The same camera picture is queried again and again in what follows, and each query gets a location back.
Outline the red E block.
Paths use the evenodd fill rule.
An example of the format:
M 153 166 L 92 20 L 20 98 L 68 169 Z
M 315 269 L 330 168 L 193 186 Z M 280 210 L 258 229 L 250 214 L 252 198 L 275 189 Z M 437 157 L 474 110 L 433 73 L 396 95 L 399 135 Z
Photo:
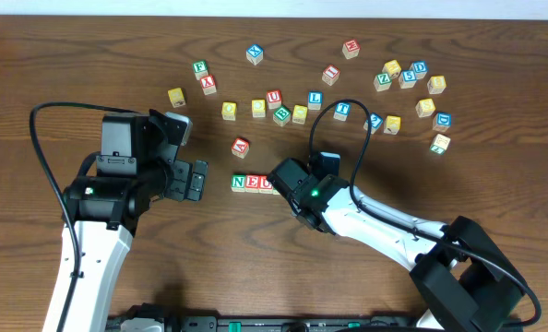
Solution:
M 244 190 L 247 193 L 258 193 L 260 184 L 260 176 L 254 174 L 247 174 L 245 176 Z

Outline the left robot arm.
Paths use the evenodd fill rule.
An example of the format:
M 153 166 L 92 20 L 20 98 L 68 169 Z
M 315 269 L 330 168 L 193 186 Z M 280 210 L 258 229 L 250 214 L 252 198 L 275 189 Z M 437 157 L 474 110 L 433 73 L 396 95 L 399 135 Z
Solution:
M 84 159 L 65 190 L 55 192 L 65 226 L 44 330 L 105 330 L 141 215 L 157 200 L 201 199 L 208 164 L 177 158 L 192 127 L 177 113 L 106 109 L 100 151 Z

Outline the green N block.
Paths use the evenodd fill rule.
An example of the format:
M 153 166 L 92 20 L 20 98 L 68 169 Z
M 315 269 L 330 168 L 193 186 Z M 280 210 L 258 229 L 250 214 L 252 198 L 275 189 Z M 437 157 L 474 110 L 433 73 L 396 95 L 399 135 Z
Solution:
M 233 192 L 245 191 L 246 177 L 243 174 L 234 174 L 231 179 L 231 189 Z

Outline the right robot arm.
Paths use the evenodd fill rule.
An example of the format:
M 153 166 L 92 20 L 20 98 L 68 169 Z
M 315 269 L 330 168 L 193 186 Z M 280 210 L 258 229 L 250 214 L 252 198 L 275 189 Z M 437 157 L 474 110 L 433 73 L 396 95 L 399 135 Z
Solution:
M 512 312 L 528 285 L 475 221 L 419 219 L 380 203 L 338 176 L 340 157 L 304 165 L 288 158 L 268 175 L 307 227 L 364 243 L 408 270 L 428 305 L 412 329 L 520 330 Z

